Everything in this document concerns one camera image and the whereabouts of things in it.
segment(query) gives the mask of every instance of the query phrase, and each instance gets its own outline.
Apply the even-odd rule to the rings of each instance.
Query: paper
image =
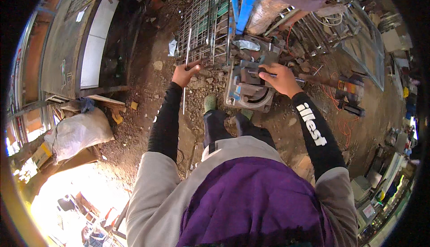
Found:
[[[76,17],[76,22],[80,22],[82,20],[83,14],[88,7],[84,8],[81,12],[78,13],[78,17]]]
[[[369,206],[363,209],[363,213],[366,215],[366,218],[370,218],[375,213],[375,210],[372,205],[369,204]]]

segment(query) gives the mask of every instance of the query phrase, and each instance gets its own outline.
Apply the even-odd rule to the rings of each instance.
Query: cardboard box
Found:
[[[52,152],[48,147],[46,142],[43,142],[41,146],[33,153],[31,157],[33,162],[36,164],[37,168],[40,168],[49,157],[52,156]]]

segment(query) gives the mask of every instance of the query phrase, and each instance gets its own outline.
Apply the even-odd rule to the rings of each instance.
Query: black pants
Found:
[[[227,114],[221,110],[209,110],[203,116],[203,121],[205,123],[205,140],[203,141],[204,148],[217,140],[234,138],[224,127],[226,116]],[[270,132],[266,128],[254,126],[254,124],[242,113],[238,113],[236,115],[236,127],[239,136],[250,135],[276,149]]]

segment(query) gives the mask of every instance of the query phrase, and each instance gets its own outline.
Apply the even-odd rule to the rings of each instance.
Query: left hand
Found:
[[[175,72],[173,73],[172,82],[180,85],[182,88],[185,88],[191,80],[191,77],[198,73],[201,69],[201,65],[199,64],[200,60],[189,63],[188,67],[192,67],[189,71],[187,71],[186,65],[181,64],[176,66]]]

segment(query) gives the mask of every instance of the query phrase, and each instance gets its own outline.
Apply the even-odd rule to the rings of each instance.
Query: purple fleece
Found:
[[[182,216],[177,246],[290,242],[333,245],[314,188],[280,162],[242,157],[217,166],[197,188]]]

